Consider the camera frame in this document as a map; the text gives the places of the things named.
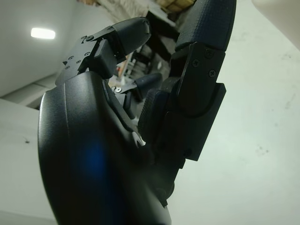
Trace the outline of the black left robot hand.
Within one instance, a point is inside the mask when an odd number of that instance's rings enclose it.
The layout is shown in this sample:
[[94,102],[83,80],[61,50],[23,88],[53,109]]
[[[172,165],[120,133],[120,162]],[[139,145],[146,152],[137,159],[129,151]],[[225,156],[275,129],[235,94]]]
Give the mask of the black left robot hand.
[[80,38],[41,100],[38,156],[60,225],[169,225],[167,199],[186,160],[197,161],[226,89],[217,78],[236,1],[198,0],[166,80],[148,75],[122,88],[116,66],[150,38],[145,17]]

